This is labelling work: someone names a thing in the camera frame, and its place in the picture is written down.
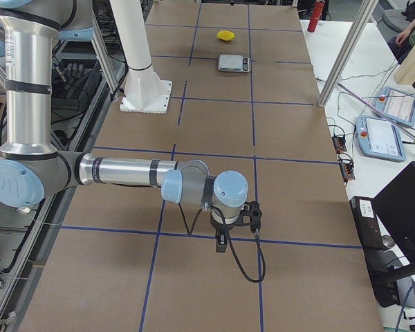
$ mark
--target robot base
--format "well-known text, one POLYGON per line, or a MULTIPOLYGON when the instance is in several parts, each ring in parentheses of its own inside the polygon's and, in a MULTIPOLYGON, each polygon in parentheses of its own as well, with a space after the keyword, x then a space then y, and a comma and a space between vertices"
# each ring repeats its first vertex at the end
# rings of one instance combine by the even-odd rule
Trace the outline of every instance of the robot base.
POLYGON ((153 73, 149 80, 128 77, 120 110, 124 112, 166 113, 172 90, 172 81, 162 81, 153 73))

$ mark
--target white table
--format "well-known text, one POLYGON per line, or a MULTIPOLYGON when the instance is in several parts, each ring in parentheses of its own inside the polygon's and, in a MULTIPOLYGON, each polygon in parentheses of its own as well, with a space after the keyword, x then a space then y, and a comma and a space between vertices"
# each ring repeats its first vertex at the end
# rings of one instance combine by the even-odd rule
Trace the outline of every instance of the white table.
MULTIPOLYGON (((308 21, 302 21, 302 28, 308 46, 311 62, 314 66, 315 76, 325 80, 332 69, 333 63, 340 51, 340 48, 351 27, 351 22, 325 21, 320 22, 314 33, 306 31, 308 21)), ((367 24, 350 60, 348 61, 342 77, 351 77, 355 75, 375 75, 379 72, 386 71, 391 65, 396 64, 395 58, 389 50, 385 40, 379 30, 372 23, 367 24)), ((375 77, 359 77, 342 81, 348 89, 356 94, 364 96, 378 95, 378 85, 382 86, 390 71, 375 77)), ((318 89, 324 86, 323 82, 318 82, 318 89)), ((389 76, 384 86, 396 87, 401 91, 414 93, 412 86, 398 85, 395 82, 393 74, 389 76)), ((353 132, 353 125, 344 121, 337 116, 338 95, 342 90, 336 88, 329 99, 325 110, 328 117, 335 119, 336 124, 341 126, 346 133, 353 132)), ((340 115, 349 121, 356 122, 358 116, 362 113, 364 106, 353 97, 347 94, 340 95, 340 115)), ((373 115, 369 109, 364 110, 365 115, 373 115)), ((333 124, 332 119, 328 119, 329 124, 333 124)), ((407 135, 401 133, 401 138, 406 141, 412 141, 407 135)), ((352 144, 353 136, 347 136, 346 146, 348 153, 353 156, 355 163, 354 174, 356 179, 349 181, 347 184, 347 196, 351 197, 368 196, 374 197, 379 191, 386 186, 410 161, 415 160, 415 145, 405 145, 407 160, 403 163, 369 158, 361 154, 358 143, 352 144)), ((381 232, 387 234, 382 225, 381 232)), ((394 248, 396 254, 401 256, 399 249, 394 248)), ((406 259, 401 259, 403 264, 407 264, 406 259)), ((395 327, 396 320, 400 311, 399 306, 392 306, 386 309, 378 306, 382 317, 383 326, 395 327)), ((408 316, 415 316, 415 309, 406 308, 408 316)), ((408 329, 410 324, 415 324, 415 320, 402 320, 400 328, 408 329)))

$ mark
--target person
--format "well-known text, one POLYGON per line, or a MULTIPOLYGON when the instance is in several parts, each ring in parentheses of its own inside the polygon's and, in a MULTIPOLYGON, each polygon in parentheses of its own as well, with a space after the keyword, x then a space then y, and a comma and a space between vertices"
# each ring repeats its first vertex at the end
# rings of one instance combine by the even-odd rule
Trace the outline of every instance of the person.
POLYGON ((415 46, 415 19, 398 36, 392 37, 387 45, 389 45, 397 62, 402 64, 412 47, 415 46))

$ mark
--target screen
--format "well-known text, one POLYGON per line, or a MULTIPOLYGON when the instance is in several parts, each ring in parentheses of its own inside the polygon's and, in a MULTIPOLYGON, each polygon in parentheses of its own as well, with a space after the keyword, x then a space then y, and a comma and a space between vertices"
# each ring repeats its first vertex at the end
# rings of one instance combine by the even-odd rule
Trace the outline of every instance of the screen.
POLYGON ((373 209, 396 244, 415 262, 415 162, 373 199, 373 209))
POLYGON ((394 127, 387 121, 366 118, 372 152, 401 156, 394 127))
POLYGON ((390 90, 387 97, 385 113, 398 119, 410 121, 415 107, 415 97, 397 90, 390 90))

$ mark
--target machinery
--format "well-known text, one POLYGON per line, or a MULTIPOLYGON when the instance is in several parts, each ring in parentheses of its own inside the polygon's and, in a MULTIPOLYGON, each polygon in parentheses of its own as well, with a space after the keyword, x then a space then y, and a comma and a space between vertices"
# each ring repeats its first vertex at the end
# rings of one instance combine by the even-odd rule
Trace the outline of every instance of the machinery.
MULTIPOLYGON (((161 81, 152 68, 140 2, 111 0, 111 5, 129 66, 123 110, 162 113, 156 106, 166 108, 172 84, 161 81)), ((257 202, 246 203, 248 184, 238 172, 215 177, 199 160, 97 158, 57 151, 50 143, 52 40, 92 40, 91 0, 0 0, 0 22, 6 34, 8 102, 8 140, 0 146, 2 203, 30 206, 92 183, 160 187, 166 201, 211 211, 218 252, 225 251, 234 225, 250 226, 259 247, 261 211, 257 202)))

